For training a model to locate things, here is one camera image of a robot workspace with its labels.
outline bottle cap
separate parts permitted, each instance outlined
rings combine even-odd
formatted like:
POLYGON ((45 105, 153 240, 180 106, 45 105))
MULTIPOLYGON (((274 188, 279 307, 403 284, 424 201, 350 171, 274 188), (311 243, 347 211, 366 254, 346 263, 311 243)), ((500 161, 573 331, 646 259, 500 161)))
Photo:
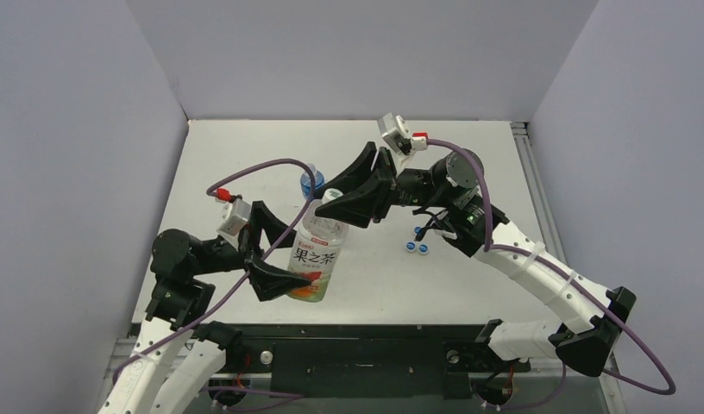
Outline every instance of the bottle cap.
POLYGON ((327 204, 329 201, 336 200, 342 196, 342 192, 336 188, 330 188, 324 192, 322 197, 322 204, 327 204))
MULTIPOLYGON (((316 168, 313 164, 311 164, 311 163, 310 163, 310 164, 306 164, 306 166, 309 167, 309 169, 311 170, 312 173, 314 173, 314 175, 317 175, 317 168, 316 168)), ((306 171, 302 172, 302 173, 301 173, 301 176, 302 176, 302 177, 306 177, 306 179, 309 179, 309 174, 306 173, 306 171)))

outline bottle label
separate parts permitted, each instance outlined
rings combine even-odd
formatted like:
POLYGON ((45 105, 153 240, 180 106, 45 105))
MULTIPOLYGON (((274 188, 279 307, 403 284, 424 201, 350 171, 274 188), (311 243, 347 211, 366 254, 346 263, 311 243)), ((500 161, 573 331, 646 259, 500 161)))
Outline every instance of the bottle label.
POLYGON ((326 241, 314 238, 311 242, 296 240, 289 260, 289 270, 294 273, 331 273, 340 250, 339 246, 329 246, 326 241))

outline red cable connector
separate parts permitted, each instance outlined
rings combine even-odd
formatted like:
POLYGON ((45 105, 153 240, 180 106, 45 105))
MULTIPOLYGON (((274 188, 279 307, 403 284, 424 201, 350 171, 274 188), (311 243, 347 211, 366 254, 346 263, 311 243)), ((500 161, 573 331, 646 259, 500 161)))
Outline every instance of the red cable connector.
POLYGON ((233 201, 233 196, 230 194, 230 191, 225 190, 224 188, 218 188, 217 189, 217 195, 215 196, 218 200, 223 200, 226 202, 231 202, 233 201))
POLYGON ((428 147, 428 133, 414 132, 411 137, 411 145, 416 151, 423 151, 428 147))

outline white bottle cap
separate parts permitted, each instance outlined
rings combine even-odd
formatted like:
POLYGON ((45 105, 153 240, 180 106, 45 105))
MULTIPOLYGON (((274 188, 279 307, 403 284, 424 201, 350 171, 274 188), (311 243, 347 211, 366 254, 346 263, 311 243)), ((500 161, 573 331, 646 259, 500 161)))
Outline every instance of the white bottle cap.
POLYGON ((336 188, 330 188, 324 192, 322 196, 322 204, 327 204, 329 201, 336 200, 342 196, 342 192, 336 188))

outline black metal base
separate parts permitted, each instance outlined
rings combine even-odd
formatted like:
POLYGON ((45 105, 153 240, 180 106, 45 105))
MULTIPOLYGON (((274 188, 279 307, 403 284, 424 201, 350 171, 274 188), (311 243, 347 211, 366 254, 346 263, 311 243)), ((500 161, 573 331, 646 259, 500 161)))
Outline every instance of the black metal base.
MULTIPOLYGON (((242 332, 243 351, 229 355, 220 373, 272 373, 274 391, 307 398, 471 398, 468 375, 504 363, 475 342, 484 325, 232 326, 242 332), (263 351, 273 353, 271 364, 261 362, 263 351)), ((515 370, 530 365, 517 363, 515 370)))

